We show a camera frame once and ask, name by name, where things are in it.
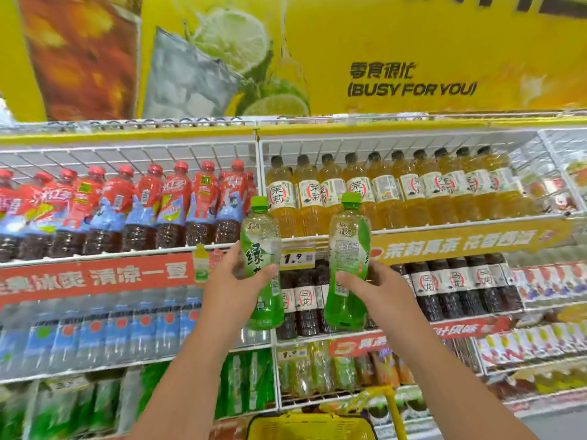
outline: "lime half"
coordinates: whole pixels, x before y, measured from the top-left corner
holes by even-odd
[[[296,95],[278,94],[261,98],[249,106],[244,116],[307,116],[306,103]]]
[[[239,74],[260,64],[269,50],[263,23],[246,12],[224,8],[202,19],[192,42],[210,57],[222,59],[229,69]]]

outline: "green soda bottle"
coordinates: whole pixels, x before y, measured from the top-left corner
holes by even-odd
[[[329,325],[363,330],[367,307],[336,282],[336,272],[344,270],[365,279],[371,252],[371,224],[359,212],[360,193],[343,193],[342,205],[344,209],[330,221],[330,285],[324,313]]]
[[[253,213],[241,225],[241,245],[245,255],[246,277],[251,277],[263,267],[281,260],[281,234],[272,214],[268,213],[268,201],[264,196],[251,199]],[[283,322],[283,298],[279,274],[259,292],[257,306],[247,326],[253,330],[279,327]]]

